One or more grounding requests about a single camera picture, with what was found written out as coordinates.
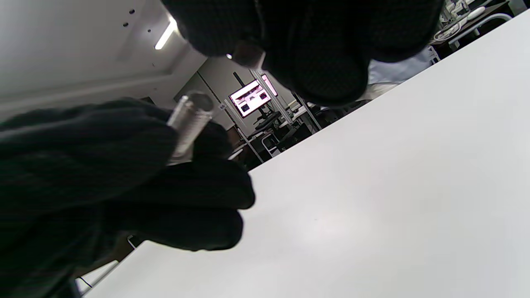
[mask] desk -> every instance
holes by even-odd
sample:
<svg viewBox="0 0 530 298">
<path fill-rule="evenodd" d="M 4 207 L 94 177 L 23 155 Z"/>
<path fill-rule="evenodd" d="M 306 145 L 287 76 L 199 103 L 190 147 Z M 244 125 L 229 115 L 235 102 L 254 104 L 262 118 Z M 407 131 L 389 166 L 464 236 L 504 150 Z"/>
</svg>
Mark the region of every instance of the desk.
<svg viewBox="0 0 530 298">
<path fill-rule="evenodd" d="M 511 11 L 511 9 L 510 9 L 508 4 L 509 4 L 509 1 L 506 1 L 506 2 L 502 2 L 502 3 L 499 3 L 499 4 L 495 4 L 495 5 L 486 7 L 486 10 L 484 11 L 484 13 L 479 15 L 477 18 L 468 21 L 464 26 L 462 26 L 460 31 L 455 36 L 460 34 L 460 32 L 464 32 L 465 30 L 467 30 L 471 26 L 475 25 L 476 23 L 482 21 L 483 19 L 485 19 L 489 15 L 496 14 L 496 13 L 505 13 L 505 14 L 508 14 L 510 16 L 513 16 L 513 12 Z M 484 24 L 481 27 L 482 29 L 480 30 L 481 35 L 484 35 L 484 34 L 488 33 L 491 30 L 490 27 L 491 27 L 490 24 Z M 453 51 L 449 48 L 449 41 L 452 40 L 453 38 L 454 37 L 451 37 L 451 38 L 449 38 L 447 40 L 444 40 L 444 41 L 433 41 L 431 43 L 431 45 L 434 47 L 435 51 L 438 53 L 440 58 L 445 58 L 445 57 L 447 57 L 447 56 L 449 56 L 449 55 L 451 55 L 453 53 Z"/>
<path fill-rule="evenodd" d="M 526 12 L 251 171 L 234 249 L 144 242 L 89 297 L 528 298 L 529 48 Z"/>
</svg>

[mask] gloved hand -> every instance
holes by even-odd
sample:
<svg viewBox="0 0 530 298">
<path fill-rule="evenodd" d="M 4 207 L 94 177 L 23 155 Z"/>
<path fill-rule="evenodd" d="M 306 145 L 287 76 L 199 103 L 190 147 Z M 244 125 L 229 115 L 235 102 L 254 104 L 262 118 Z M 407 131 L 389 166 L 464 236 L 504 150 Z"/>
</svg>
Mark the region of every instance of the gloved hand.
<svg viewBox="0 0 530 298">
<path fill-rule="evenodd" d="M 228 249 L 254 203 L 210 123 L 193 162 L 167 167 L 169 111 L 136 100 L 38 110 L 0 124 L 0 296 L 47 297 L 118 234 L 187 250 Z"/>
</svg>

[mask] white object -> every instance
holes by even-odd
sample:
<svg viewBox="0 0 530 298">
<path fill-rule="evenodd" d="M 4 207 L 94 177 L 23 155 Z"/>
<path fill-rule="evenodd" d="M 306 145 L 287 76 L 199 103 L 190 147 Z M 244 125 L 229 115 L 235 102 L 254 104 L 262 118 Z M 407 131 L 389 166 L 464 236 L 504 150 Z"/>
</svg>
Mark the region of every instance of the white object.
<svg viewBox="0 0 530 298">
<path fill-rule="evenodd" d="M 251 171 L 235 248 L 144 242 L 87 297 L 529 297 L 529 28 L 522 13 Z"/>
<path fill-rule="evenodd" d="M 470 12 L 469 15 L 467 15 L 467 20 L 470 21 L 476 18 L 477 16 L 483 14 L 485 11 L 486 11 L 486 7 L 484 6 L 477 7 L 472 12 Z"/>
<path fill-rule="evenodd" d="M 230 155 L 228 160 L 232 160 L 232 159 L 236 158 L 238 155 L 241 154 L 241 152 L 243 152 L 243 148 L 241 148 L 241 149 L 237 150 L 236 152 L 232 153 L 232 155 Z"/>
<path fill-rule="evenodd" d="M 157 49 L 157 50 L 162 49 L 165 46 L 165 44 L 166 44 L 167 40 L 169 39 L 169 37 L 171 36 L 171 34 L 173 32 L 176 32 L 177 29 L 178 28 L 176 26 L 175 19 L 171 17 L 170 20 L 169 20 L 169 25 L 167 26 L 166 30 L 164 31 L 164 34 L 162 34 L 162 36 L 160 37 L 160 40 L 156 43 L 155 49 Z"/>
<path fill-rule="evenodd" d="M 368 66 L 368 84 L 402 83 L 431 65 L 428 48 L 401 62 L 385 63 L 372 60 Z"/>
</svg>

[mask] computer screen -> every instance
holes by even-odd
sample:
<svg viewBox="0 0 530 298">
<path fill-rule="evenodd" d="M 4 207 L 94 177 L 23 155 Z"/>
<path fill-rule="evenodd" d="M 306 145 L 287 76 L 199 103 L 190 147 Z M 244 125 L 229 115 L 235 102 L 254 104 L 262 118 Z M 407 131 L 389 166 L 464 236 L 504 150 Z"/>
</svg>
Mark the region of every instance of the computer screen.
<svg viewBox="0 0 530 298">
<path fill-rule="evenodd" d="M 237 90 L 230 95 L 230 100 L 234 103 L 241 117 L 245 118 L 253 111 L 270 101 L 270 97 L 257 80 L 252 81 L 247 86 Z"/>
<path fill-rule="evenodd" d="M 272 93 L 274 94 L 274 96 L 278 96 L 278 92 L 276 92 L 276 90 L 274 89 L 274 87 L 273 87 L 272 84 L 270 83 L 269 78 L 267 77 L 267 75 L 266 75 L 266 74 L 263 74 L 263 75 L 261 75 L 261 78 L 262 78 L 262 80 L 265 82 L 265 84 L 267 84 L 267 86 L 268 86 L 269 89 L 272 91 Z"/>
</svg>

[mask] ceiling light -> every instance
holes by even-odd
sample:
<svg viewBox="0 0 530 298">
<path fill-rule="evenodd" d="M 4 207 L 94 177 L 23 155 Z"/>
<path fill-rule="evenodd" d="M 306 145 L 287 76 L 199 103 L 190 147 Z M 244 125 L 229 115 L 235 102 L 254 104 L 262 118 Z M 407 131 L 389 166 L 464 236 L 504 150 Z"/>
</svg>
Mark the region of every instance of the ceiling light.
<svg viewBox="0 0 530 298">
<path fill-rule="evenodd" d="M 173 31 L 176 31 L 176 30 L 178 30 L 176 26 L 176 21 L 175 19 L 170 18 L 169 25 L 167 26 L 166 31 L 164 31 L 164 34 L 162 34 L 162 37 L 160 37 L 160 40 L 156 43 L 155 49 L 157 50 L 162 49 L 165 43 L 167 42 L 167 40 L 169 39 L 169 37 L 171 36 L 171 33 L 173 33 Z"/>
</svg>

